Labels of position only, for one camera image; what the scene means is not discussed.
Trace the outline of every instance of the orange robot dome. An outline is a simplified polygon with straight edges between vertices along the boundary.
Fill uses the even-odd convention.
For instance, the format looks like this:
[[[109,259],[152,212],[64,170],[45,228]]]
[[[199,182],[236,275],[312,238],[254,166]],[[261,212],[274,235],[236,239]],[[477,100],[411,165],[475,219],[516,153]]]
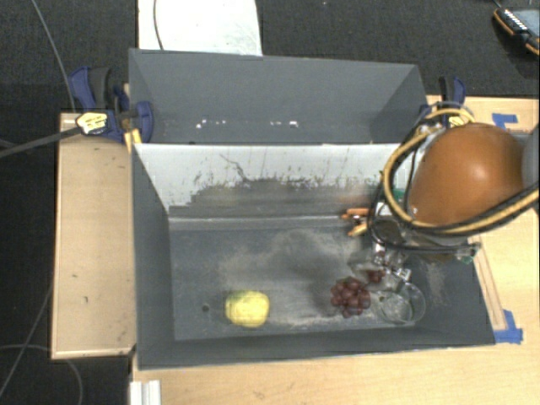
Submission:
[[[519,142],[496,126],[469,123],[442,133],[414,175],[411,214],[447,225],[485,212],[523,189],[521,156]]]

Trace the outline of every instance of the clear plastic cup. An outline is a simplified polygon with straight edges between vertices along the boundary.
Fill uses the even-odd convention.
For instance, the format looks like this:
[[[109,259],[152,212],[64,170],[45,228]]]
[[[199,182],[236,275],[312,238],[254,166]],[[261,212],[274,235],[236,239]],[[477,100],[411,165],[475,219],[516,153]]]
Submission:
[[[399,292],[380,291],[374,294],[373,310],[384,321],[407,324],[419,321],[425,314],[424,294],[412,283],[405,283]]]

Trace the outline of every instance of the white paper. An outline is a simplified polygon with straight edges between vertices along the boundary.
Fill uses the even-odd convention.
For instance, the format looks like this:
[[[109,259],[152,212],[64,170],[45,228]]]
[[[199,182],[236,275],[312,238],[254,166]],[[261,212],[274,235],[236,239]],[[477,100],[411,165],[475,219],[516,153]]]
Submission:
[[[154,0],[138,0],[138,46],[158,50]],[[164,49],[260,56],[255,0],[156,0]]]

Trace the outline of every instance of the gray bin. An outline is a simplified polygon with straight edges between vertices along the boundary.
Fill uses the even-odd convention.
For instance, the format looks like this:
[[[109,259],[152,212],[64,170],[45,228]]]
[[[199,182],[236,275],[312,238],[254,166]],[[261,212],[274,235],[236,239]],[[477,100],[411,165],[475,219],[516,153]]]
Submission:
[[[320,101],[331,84],[334,100]],[[472,265],[410,260],[427,300],[417,323],[370,310],[344,320],[330,305],[347,260],[369,244],[346,236],[340,213],[369,202],[424,103],[415,67],[132,51],[130,85],[157,128],[132,156],[141,368],[494,342]],[[225,318],[237,289],[268,295],[264,326]]]

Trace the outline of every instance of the wooden table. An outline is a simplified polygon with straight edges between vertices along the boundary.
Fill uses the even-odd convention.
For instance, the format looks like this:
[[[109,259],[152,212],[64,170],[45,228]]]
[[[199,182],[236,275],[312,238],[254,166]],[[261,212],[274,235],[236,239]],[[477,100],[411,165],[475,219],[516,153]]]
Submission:
[[[538,121],[537,100],[469,98],[467,105],[481,122],[493,113],[517,116],[512,130]],[[73,116],[62,116],[63,128],[72,125]],[[128,354],[136,314],[127,151],[77,136],[61,142],[58,160],[52,358]],[[143,372],[134,365],[132,377],[160,380],[164,405],[538,403],[537,216],[529,211],[480,238],[492,321],[501,323],[499,300],[524,330],[519,346]]]

